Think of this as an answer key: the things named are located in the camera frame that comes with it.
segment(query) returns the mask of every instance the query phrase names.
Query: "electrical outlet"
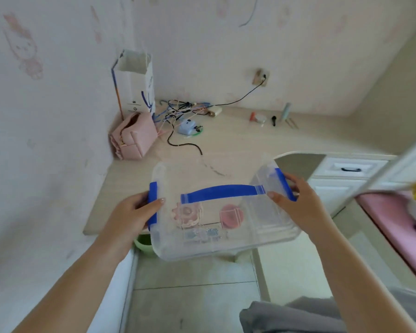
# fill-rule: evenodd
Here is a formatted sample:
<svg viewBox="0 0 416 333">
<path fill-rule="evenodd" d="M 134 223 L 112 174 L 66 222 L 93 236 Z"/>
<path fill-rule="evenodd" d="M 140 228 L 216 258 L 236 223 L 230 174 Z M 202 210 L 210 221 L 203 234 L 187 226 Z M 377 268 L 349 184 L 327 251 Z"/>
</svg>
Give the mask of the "electrical outlet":
<svg viewBox="0 0 416 333">
<path fill-rule="evenodd" d="M 258 69 L 253 78 L 253 85 L 259 85 L 263 82 L 261 86 L 266 86 L 268 78 L 270 78 L 270 72 L 268 70 Z"/>
</svg>

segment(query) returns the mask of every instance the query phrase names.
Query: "pink bag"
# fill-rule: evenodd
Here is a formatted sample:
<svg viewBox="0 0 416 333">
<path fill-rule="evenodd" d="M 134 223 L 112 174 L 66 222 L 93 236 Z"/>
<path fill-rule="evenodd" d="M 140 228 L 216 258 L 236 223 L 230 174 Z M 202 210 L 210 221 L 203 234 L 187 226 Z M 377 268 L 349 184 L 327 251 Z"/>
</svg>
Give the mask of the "pink bag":
<svg viewBox="0 0 416 333">
<path fill-rule="evenodd" d="M 120 160 L 140 160 L 157 139 L 156 126 L 149 113 L 133 113 L 110 135 Z"/>
</svg>

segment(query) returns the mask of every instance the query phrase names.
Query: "gray cloth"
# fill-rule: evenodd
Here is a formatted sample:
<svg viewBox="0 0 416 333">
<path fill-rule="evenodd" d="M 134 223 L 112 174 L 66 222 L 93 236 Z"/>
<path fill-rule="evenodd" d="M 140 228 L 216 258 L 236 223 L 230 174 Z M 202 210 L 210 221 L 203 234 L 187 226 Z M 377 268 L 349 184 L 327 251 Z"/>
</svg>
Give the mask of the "gray cloth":
<svg viewBox="0 0 416 333">
<path fill-rule="evenodd" d="M 416 292 L 391 289 L 392 295 L 416 322 Z M 345 333 L 345 324 L 333 298 L 301 297 L 285 306 L 252 302 L 239 314 L 244 333 Z"/>
</svg>

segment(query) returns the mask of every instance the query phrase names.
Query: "plastic box lid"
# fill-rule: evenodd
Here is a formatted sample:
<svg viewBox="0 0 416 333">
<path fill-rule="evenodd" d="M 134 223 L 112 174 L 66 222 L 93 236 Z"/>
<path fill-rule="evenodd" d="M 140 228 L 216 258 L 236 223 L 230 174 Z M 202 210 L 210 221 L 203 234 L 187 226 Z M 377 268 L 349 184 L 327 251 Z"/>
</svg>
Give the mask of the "plastic box lid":
<svg viewBox="0 0 416 333">
<path fill-rule="evenodd" d="M 159 162 L 149 202 L 162 197 L 166 202 L 148 221 L 155 253 L 172 261 L 295 239 L 301 230 L 266 195 L 270 190 L 294 200 L 266 153 Z"/>
</svg>

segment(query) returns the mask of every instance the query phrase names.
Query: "drawer handle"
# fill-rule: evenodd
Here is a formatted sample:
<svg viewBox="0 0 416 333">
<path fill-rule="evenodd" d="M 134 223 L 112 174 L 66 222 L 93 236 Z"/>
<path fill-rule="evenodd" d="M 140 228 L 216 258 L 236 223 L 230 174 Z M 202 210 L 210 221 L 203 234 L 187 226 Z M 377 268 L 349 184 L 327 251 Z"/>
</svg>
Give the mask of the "drawer handle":
<svg viewBox="0 0 416 333">
<path fill-rule="evenodd" d="M 362 172 L 360 168 L 356 168 L 355 170 L 348 170 L 347 168 L 341 168 L 344 172 Z"/>
</svg>

